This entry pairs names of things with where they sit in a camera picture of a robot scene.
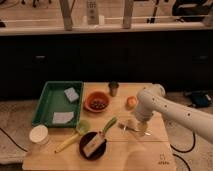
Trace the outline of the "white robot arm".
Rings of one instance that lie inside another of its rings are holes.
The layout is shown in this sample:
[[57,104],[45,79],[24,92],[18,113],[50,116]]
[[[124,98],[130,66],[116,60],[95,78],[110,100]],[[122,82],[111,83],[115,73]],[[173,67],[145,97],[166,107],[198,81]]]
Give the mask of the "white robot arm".
[[156,111],[213,144],[213,114],[167,100],[165,94],[160,84],[141,89],[137,93],[138,104],[134,112],[136,119],[141,123],[147,122]]

